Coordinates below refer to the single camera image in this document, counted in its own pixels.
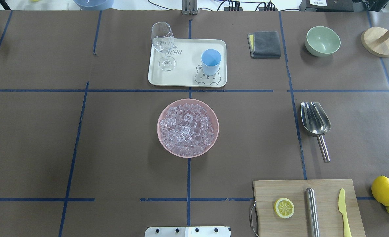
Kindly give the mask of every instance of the bear drawing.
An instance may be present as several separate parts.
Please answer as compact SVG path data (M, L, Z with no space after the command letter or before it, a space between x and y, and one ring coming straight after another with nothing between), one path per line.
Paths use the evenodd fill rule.
M203 73L202 65L196 66L196 69L197 73L194 76L194 80L198 85L212 85L213 83L217 85L221 81L219 70L215 75L209 76Z

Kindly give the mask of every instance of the yellow knife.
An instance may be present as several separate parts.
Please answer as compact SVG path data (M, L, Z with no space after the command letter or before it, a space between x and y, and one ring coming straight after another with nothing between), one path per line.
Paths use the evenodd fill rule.
M340 213L343 216L343 236L352 237L351 230L349 229L348 216L346 215L346 204L345 204L345 190L340 189L339 200L337 203Z

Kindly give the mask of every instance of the wine glass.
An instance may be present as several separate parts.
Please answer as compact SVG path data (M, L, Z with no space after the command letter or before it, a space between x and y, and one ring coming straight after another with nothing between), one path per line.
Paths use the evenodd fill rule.
M158 52L165 54L158 62L159 68L163 71L171 71L174 69L175 59L167 55L174 46L174 35L169 24L167 22L155 23L152 26L151 39L154 48Z

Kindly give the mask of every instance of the lemon slice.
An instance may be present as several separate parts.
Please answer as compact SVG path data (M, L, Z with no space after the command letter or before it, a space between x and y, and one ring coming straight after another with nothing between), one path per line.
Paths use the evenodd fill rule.
M279 198L274 205L275 213L281 218L290 218L294 214L294 204L287 198Z

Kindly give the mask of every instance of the metal scoop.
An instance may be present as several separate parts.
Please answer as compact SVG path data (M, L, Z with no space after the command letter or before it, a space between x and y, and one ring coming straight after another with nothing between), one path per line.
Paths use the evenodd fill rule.
M317 137L323 161L330 162L323 135L330 130L331 124L322 106L317 102L301 102L301 120L305 129L313 137Z

